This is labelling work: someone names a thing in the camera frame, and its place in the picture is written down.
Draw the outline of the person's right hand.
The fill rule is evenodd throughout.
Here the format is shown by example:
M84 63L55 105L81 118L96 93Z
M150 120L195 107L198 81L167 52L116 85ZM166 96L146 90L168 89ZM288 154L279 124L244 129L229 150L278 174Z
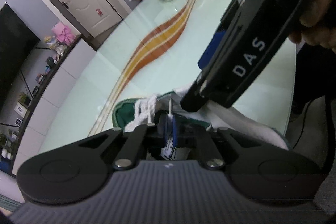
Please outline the person's right hand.
M305 0L299 24L288 38L335 51L335 0Z

